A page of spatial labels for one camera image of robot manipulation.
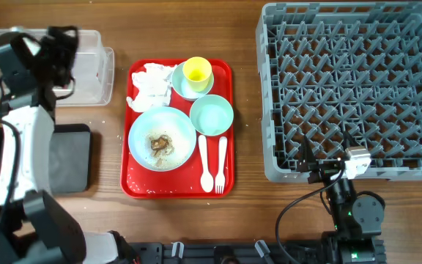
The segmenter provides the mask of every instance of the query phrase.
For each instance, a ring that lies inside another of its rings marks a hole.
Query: gray tray
[[[303,136],[331,161],[342,130],[372,154],[361,177],[422,180],[422,2],[266,4],[256,49],[268,180],[306,181]]]

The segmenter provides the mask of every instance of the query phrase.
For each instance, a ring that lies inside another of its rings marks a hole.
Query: transparent container
[[[9,31],[10,29],[0,29],[0,34]],[[46,29],[23,31],[38,40],[46,35]],[[114,65],[114,51],[103,47],[100,33],[95,30],[80,30],[79,47],[73,67],[75,92],[69,98],[56,102],[56,105],[105,106],[110,103],[114,86]],[[66,95],[70,92],[70,87],[68,89],[54,87],[53,90],[56,96]]]

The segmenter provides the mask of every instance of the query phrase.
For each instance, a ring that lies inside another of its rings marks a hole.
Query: wooden surface
[[[84,230],[116,230],[131,242],[274,241],[274,223],[281,209],[319,186],[275,184],[264,176],[255,28],[265,2],[64,2],[74,4],[0,5],[0,28],[73,24],[98,30],[104,46],[115,50],[110,104],[57,109],[58,123],[83,122],[94,132],[93,184],[84,193],[57,197],[61,205]],[[138,59],[197,55],[224,59],[233,70],[237,151],[234,190],[219,200],[131,199],[119,187],[122,140],[117,137],[123,132],[128,68]],[[388,262],[422,263],[422,182],[365,180],[357,181],[356,188],[375,191],[385,198],[381,238],[385,239]],[[281,237],[314,239],[332,229],[331,218],[314,197],[284,217]]]

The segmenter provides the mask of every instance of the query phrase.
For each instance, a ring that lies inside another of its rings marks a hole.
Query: red tray
[[[167,66],[174,66],[184,62],[185,59],[142,59],[133,64],[128,73],[127,96],[135,98],[138,89],[133,86],[131,74],[145,71],[146,63],[158,63]],[[214,86],[210,94],[220,95],[227,99],[231,105],[232,101],[232,71],[231,68],[220,59],[209,59],[214,74]],[[190,114],[193,102],[180,97],[172,90],[171,107]],[[122,168],[120,185],[123,192],[136,199],[177,199],[177,198],[221,198],[226,196],[234,186],[234,126],[220,136],[228,139],[226,163],[224,164],[224,175],[226,185],[223,194],[216,194],[213,189],[205,193],[201,189],[200,177],[203,173],[201,157],[198,144],[190,159],[182,166],[170,172],[153,172],[139,165],[130,154],[128,148],[128,134],[131,125],[141,113],[134,112],[128,105],[125,112],[125,133],[123,134]],[[211,175],[215,177],[218,173],[218,142],[220,136],[207,136],[208,167]]]

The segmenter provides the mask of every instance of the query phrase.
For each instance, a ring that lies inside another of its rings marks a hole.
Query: fork
[[[219,170],[215,179],[216,194],[224,192],[224,185],[226,185],[226,178],[224,177],[224,162],[226,161],[227,138],[222,136],[219,138]]]

